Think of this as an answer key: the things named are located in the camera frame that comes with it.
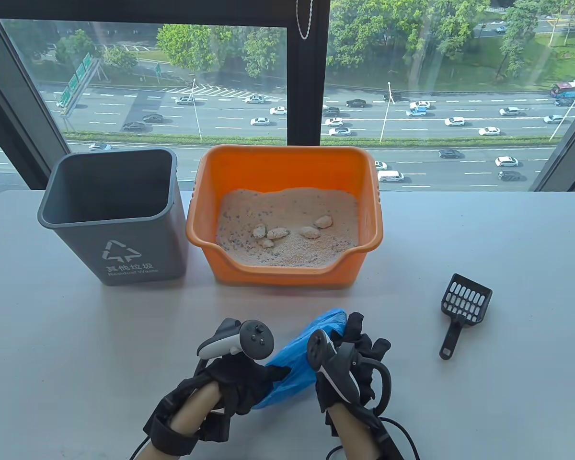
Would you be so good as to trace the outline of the person's right hand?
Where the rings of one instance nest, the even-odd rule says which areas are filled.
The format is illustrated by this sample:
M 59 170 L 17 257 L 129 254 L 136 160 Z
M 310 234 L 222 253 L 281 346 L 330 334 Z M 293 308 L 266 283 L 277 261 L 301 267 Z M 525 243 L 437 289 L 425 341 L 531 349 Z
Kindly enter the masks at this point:
M 364 316 L 353 312 L 342 332 L 316 330 L 307 344 L 307 360 L 316 374 L 315 390 L 321 412 L 338 403 L 365 406 L 376 399 L 373 373 L 382 377 L 381 400 L 373 412 L 388 406 L 391 376 L 382 359 L 391 348 L 387 339 L 371 338 L 362 332 Z

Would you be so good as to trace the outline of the person's left hand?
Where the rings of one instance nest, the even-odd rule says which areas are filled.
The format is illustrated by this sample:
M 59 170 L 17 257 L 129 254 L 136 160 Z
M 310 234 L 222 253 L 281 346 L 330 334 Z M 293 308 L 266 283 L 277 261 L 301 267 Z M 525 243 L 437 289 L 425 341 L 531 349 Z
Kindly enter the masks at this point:
M 211 362 L 199 375 L 218 383 L 220 406 L 226 416 L 245 415 L 283 381 L 290 367 L 264 366 L 244 353 L 224 355 Z

